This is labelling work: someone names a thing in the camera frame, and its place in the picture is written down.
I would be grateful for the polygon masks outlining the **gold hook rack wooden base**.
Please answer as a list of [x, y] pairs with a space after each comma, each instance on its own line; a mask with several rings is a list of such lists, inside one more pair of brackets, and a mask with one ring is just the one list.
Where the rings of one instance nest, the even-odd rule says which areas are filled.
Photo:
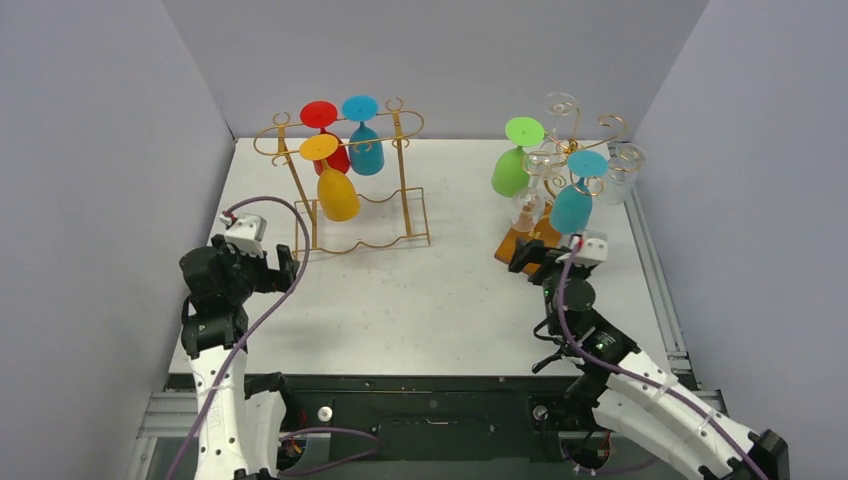
[[[605, 160], [608, 163], [608, 160], [610, 159], [611, 154], [614, 152], [614, 149], [618, 144], [629, 143], [629, 142], [621, 142], [620, 141], [620, 138], [623, 137], [628, 132], [629, 125], [628, 125], [628, 122], [625, 119], [623, 119], [622, 117], [620, 117], [618, 115], [606, 113], [606, 114], [602, 114], [598, 117], [597, 122], [598, 122], [599, 126], [604, 128], [604, 129], [609, 130], [610, 134], [607, 137], [605, 137], [601, 140], [596, 140], [596, 141], [581, 141], [581, 140], [578, 139], [578, 132], [579, 132], [579, 127], [580, 127], [581, 121], [582, 121], [582, 111], [581, 111], [580, 123], [579, 123], [579, 126], [577, 127], [577, 135], [576, 135], [578, 147], [571, 154], [573, 154], [574, 152], [580, 151], [580, 150], [594, 151], [594, 152], [597, 152], [597, 153], [603, 155]], [[543, 150], [542, 147], [541, 147], [542, 142], [539, 145], [534, 146], [534, 147], [526, 147], [525, 152], [529, 153], [529, 152], [535, 151], [535, 150]], [[571, 184], [571, 179], [569, 178], [569, 169], [568, 169], [568, 166], [567, 166], [567, 161], [568, 161], [568, 158], [571, 154], [568, 154], [566, 156], [560, 155], [560, 160], [559, 160], [560, 168], [558, 170], [558, 173], [555, 175], [554, 179], [549, 183], [549, 187], [547, 188], [547, 192], [551, 194], [551, 197], [548, 200], [548, 203], [546, 205], [546, 208], [544, 210], [544, 213], [543, 213], [541, 219], [539, 220], [539, 222], [537, 223], [537, 225], [534, 227], [533, 230], [531, 230], [528, 233], [520, 233], [520, 232], [517, 232], [516, 230], [514, 230], [512, 228], [512, 218], [513, 218], [513, 215], [514, 215], [514, 205], [513, 205], [513, 211], [512, 211], [511, 217], [510, 217], [511, 226], [510, 226], [507, 234], [505, 235], [504, 239], [502, 240], [501, 244], [498, 246], [498, 248], [497, 248], [497, 250], [494, 254], [494, 257], [497, 260], [502, 261], [504, 263], [509, 261], [510, 257], [513, 254], [513, 251], [514, 251], [514, 248], [515, 248], [515, 242], [516, 242], [517, 239], [525, 239], [525, 240], [540, 239], [544, 242], [544, 244], [546, 246], [556, 247], [556, 246], [561, 245], [563, 237], [569, 236], [569, 235], [562, 235], [561, 233], [554, 230], [553, 227], [550, 224], [549, 217], [550, 217], [550, 213], [551, 213], [552, 207], [554, 205], [554, 201], [555, 201], [556, 196], [560, 193], [560, 191], [562, 189], [564, 189], [566, 186]], [[603, 176], [602, 177], [592, 177], [592, 178], [589, 178], [586, 181], [586, 184], [592, 190], [593, 208], [597, 204], [603, 204], [603, 203], [601, 203], [597, 200], [597, 196], [601, 193], [601, 191], [603, 189], [603, 183], [602, 183]]]

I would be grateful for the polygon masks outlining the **aluminium table frame rail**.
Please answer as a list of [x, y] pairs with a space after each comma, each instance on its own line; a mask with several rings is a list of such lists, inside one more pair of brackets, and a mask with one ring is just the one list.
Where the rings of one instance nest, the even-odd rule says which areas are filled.
[[628, 192], [623, 201], [623, 207], [631, 226], [671, 370], [685, 387], [693, 390], [695, 394], [714, 408], [726, 413], [727, 408], [721, 390], [705, 388], [698, 381], [693, 371], [688, 348], [683, 337], [683, 330], [678, 321], [659, 254], [635, 187], [632, 187]]

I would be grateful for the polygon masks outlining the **green plastic goblet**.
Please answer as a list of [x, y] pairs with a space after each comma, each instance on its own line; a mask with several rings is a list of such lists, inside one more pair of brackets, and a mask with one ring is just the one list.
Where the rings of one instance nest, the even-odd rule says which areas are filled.
[[498, 158], [491, 186], [498, 195], [513, 197], [529, 183], [530, 175], [523, 167], [525, 148], [539, 145], [546, 131], [538, 120], [527, 116], [513, 117], [505, 124], [504, 131], [513, 147]]

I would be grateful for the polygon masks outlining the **orange plastic goblet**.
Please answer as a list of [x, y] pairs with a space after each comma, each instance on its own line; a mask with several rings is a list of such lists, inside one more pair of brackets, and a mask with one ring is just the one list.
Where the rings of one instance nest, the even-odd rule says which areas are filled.
[[317, 182], [317, 198], [324, 216], [330, 221], [346, 222], [359, 214], [360, 202], [352, 181], [328, 163], [329, 156], [339, 145], [334, 136], [318, 134], [302, 143], [299, 155], [304, 160], [323, 165]]

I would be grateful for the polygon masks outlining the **clear patterned wine glass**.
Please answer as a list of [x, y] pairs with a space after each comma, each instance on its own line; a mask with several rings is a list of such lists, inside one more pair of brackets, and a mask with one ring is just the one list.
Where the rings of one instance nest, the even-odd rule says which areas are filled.
[[608, 160], [608, 170], [602, 178], [603, 189], [597, 200], [607, 205], [624, 203], [632, 193], [647, 155], [638, 145], [620, 143]]

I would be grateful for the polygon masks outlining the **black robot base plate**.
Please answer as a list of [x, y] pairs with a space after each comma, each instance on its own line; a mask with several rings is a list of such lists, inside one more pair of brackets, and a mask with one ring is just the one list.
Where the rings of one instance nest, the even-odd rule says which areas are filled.
[[283, 432], [330, 426], [284, 443], [286, 465], [308, 446], [341, 460], [600, 463], [610, 431], [567, 404], [572, 376], [330, 376], [250, 374], [246, 391], [280, 389]]

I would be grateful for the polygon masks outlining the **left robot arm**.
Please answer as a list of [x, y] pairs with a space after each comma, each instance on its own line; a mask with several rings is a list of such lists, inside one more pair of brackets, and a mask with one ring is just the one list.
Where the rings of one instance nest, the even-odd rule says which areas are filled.
[[279, 373], [246, 377], [248, 315], [254, 293], [284, 292], [299, 263], [285, 245], [279, 266], [224, 242], [195, 248], [179, 261], [189, 294], [180, 342], [189, 358], [198, 414], [186, 436], [198, 442], [197, 479], [275, 479], [280, 430], [291, 427], [298, 402]]

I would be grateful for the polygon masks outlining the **red plastic goblet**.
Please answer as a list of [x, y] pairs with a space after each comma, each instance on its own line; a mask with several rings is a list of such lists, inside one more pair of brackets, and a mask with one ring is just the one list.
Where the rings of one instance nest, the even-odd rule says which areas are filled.
[[[340, 138], [327, 130], [338, 118], [337, 107], [326, 100], [317, 100], [307, 103], [300, 111], [300, 120], [303, 125], [317, 129], [319, 134], [332, 136], [340, 145]], [[341, 145], [327, 157], [327, 165], [342, 174], [347, 174], [350, 169], [350, 160], [347, 151]]]

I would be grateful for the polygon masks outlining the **small clear front wine glass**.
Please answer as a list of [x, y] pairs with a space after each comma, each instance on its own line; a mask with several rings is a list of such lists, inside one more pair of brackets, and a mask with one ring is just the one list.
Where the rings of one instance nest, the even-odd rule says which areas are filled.
[[563, 92], [552, 92], [545, 96], [546, 112], [552, 124], [546, 131], [541, 147], [545, 151], [566, 156], [578, 147], [577, 127], [581, 111], [574, 96]]

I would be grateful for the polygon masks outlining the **blue plastic goblet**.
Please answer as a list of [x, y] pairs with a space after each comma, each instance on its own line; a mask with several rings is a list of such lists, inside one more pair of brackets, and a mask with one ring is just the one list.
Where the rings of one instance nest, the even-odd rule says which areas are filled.
[[367, 95], [356, 95], [342, 104], [342, 114], [358, 127], [349, 137], [348, 155], [353, 171], [361, 176], [373, 176], [385, 165], [382, 142], [377, 133], [367, 125], [379, 111], [377, 101]]
[[586, 229], [593, 208], [592, 190], [586, 181], [602, 177], [608, 169], [603, 155], [587, 150], [571, 154], [567, 166], [571, 184], [556, 196], [549, 217], [553, 229], [562, 235]]

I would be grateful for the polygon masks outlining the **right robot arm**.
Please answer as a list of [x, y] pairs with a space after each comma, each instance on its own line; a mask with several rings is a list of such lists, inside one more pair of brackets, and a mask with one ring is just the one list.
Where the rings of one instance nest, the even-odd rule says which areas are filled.
[[619, 433], [687, 479], [789, 478], [778, 433], [757, 433], [712, 407], [595, 309], [589, 278], [607, 256], [604, 239], [574, 234], [559, 247], [517, 239], [508, 262], [512, 273], [534, 266], [527, 280], [542, 289], [545, 318], [533, 334], [556, 347], [533, 373], [560, 360], [582, 373], [563, 395], [568, 421]]

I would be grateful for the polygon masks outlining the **tall gold wire glass rack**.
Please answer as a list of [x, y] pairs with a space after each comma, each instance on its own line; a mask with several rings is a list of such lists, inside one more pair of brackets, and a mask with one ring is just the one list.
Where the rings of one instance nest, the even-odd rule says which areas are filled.
[[[340, 105], [333, 103], [338, 109], [338, 118], [327, 130], [340, 138], [340, 145], [345, 148], [348, 154], [349, 137], [358, 127], [358, 124], [343, 116], [343, 102]], [[394, 151], [398, 186], [392, 193], [383, 198], [370, 198], [360, 193], [354, 185], [351, 176], [358, 174], [353, 171], [351, 165], [345, 175], [352, 181], [358, 194], [359, 214], [362, 211], [363, 204], [376, 206], [395, 200], [400, 202], [403, 231], [387, 243], [378, 244], [358, 239], [342, 250], [331, 249], [321, 244], [321, 223], [334, 221], [330, 221], [324, 216], [317, 198], [317, 182], [323, 171], [323, 165], [304, 160], [299, 155], [302, 143], [306, 139], [319, 134], [317, 129], [302, 124], [299, 117], [300, 112], [297, 120], [294, 120], [287, 112], [283, 114], [285, 117], [283, 120], [278, 115], [274, 115], [271, 125], [260, 130], [253, 138], [252, 148], [256, 154], [268, 158], [274, 166], [283, 165], [288, 169], [298, 195], [295, 205], [303, 209], [309, 221], [308, 240], [305, 244], [300, 242], [295, 244], [297, 254], [311, 250], [328, 255], [345, 255], [359, 249], [388, 250], [403, 241], [424, 239], [427, 243], [432, 242], [424, 189], [413, 187], [408, 183], [405, 159], [405, 151], [410, 146], [411, 140], [417, 137], [426, 125], [425, 117], [415, 110], [406, 108], [404, 101], [399, 97], [389, 99], [382, 105], [378, 103], [378, 106], [377, 116], [368, 121], [367, 125], [377, 133], [382, 142], [385, 165], [380, 172], [386, 166], [386, 149], [391, 148]]]

